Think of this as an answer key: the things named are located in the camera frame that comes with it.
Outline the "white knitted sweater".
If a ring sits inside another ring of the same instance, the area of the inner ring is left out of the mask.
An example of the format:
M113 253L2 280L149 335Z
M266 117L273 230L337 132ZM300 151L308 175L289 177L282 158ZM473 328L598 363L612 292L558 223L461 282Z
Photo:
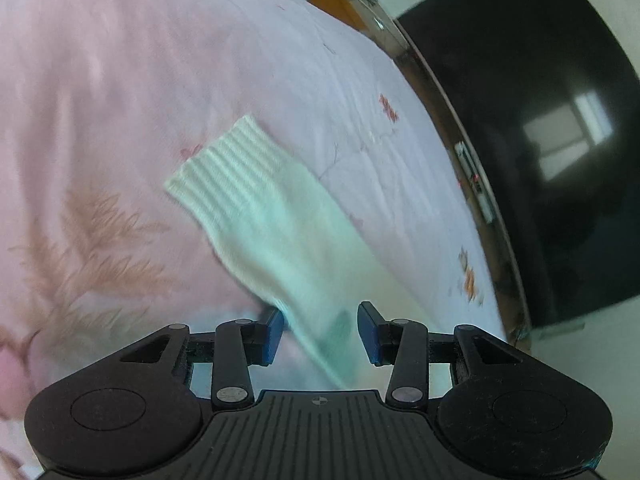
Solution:
M278 308L338 388L385 387L358 335L357 309L397 307L404 290L317 179L244 116L166 181L227 271Z

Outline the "silver set-top box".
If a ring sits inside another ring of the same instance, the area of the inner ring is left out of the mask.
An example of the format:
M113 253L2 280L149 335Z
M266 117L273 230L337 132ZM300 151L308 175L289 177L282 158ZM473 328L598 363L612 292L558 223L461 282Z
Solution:
M468 147L461 141L454 144L454 151L456 152L457 159L460 162L466 180L469 182L485 222L491 224L496 218L495 211L492 209L484 182L480 177L480 173L477 170L477 166L472 159Z

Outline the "black flat television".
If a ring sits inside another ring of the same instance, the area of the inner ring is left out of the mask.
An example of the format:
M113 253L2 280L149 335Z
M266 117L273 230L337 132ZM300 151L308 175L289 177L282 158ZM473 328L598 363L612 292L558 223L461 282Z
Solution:
M639 78L588 0L423 0L400 24L462 122L529 318L639 292Z

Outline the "pink floral bed sheet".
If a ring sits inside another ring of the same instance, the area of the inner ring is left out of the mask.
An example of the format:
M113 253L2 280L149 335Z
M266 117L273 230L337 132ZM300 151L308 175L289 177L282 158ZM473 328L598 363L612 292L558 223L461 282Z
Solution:
M33 479L43 388L170 324L268 306L166 181L242 117L300 162L404 290L386 318L504 329L430 115L304 0L1 0L1 474ZM285 331L256 389L338 388Z

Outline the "wooden tv shelf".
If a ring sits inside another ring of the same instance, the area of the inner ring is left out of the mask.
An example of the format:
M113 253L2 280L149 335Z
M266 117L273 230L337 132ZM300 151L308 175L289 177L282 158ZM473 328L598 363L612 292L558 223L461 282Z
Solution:
M442 143L446 146L451 165L454 166L462 193L480 234L508 341L520 350L531 352L532 323L520 269L516 263L506 225L480 158L431 65L427 63L423 53L398 19L391 18L378 0L309 0L309 2L358 32L362 32L381 47L394 60L428 114L431 115ZM454 144L461 141L468 147L484 182L492 209L495 211L496 218L491 224L485 222L454 151Z

